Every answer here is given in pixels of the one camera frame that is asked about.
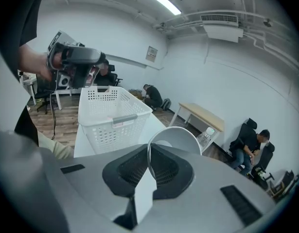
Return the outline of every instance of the ceiling duct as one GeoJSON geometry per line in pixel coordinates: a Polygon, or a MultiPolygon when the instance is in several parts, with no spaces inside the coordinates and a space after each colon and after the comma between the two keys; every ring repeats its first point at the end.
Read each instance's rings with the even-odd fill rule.
{"type": "Polygon", "coordinates": [[[235,15],[201,15],[201,20],[209,38],[238,42],[239,37],[243,37],[235,15]]]}

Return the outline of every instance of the wooden desk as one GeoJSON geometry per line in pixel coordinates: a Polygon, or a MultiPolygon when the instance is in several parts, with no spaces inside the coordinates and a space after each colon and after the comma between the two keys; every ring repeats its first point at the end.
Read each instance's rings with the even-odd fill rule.
{"type": "Polygon", "coordinates": [[[179,109],[174,114],[169,127],[173,125],[181,108],[184,108],[185,110],[189,111],[190,115],[194,115],[196,118],[203,121],[205,124],[207,124],[209,127],[215,130],[215,133],[212,135],[210,142],[202,149],[203,152],[211,145],[211,143],[219,136],[219,134],[224,131],[224,120],[220,119],[212,112],[202,108],[201,106],[195,103],[179,103],[179,109]]]}

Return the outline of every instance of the black shirt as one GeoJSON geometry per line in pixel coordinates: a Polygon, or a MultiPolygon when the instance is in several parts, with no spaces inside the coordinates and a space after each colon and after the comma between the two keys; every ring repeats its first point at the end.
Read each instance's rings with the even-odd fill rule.
{"type": "Polygon", "coordinates": [[[162,104],[161,95],[160,95],[159,91],[157,90],[157,88],[155,88],[154,86],[148,87],[146,94],[149,95],[150,99],[162,104]]]}
{"type": "MultiPolygon", "coordinates": [[[[37,18],[41,0],[24,0],[8,18],[0,36],[0,50],[13,75],[18,79],[18,49],[36,38],[37,18]]],[[[15,132],[32,139],[38,145],[38,134],[25,107],[15,127],[15,132]]]]}
{"type": "Polygon", "coordinates": [[[251,152],[254,152],[255,150],[259,150],[261,148],[261,144],[258,142],[256,134],[247,136],[244,141],[245,145],[248,146],[251,152]]]}

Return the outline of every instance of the plastic bottle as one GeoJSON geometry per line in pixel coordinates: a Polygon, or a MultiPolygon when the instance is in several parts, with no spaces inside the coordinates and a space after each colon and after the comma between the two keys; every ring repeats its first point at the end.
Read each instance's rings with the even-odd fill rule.
{"type": "Polygon", "coordinates": [[[211,139],[211,135],[213,135],[214,132],[214,129],[208,127],[205,132],[197,136],[197,141],[200,144],[201,148],[205,148],[205,146],[209,143],[211,139]]]}

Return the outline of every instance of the basket handle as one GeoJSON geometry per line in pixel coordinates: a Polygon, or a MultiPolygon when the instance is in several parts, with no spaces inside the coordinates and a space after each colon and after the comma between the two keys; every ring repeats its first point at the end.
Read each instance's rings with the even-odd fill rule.
{"type": "Polygon", "coordinates": [[[122,123],[122,122],[127,122],[127,121],[131,121],[131,120],[135,120],[138,118],[137,114],[131,114],[131,115],[127,115],[127,116],[119,116],[119,117],[115,117],[113,118],[113,124],[117,124],[117,123],[122,123]]]}

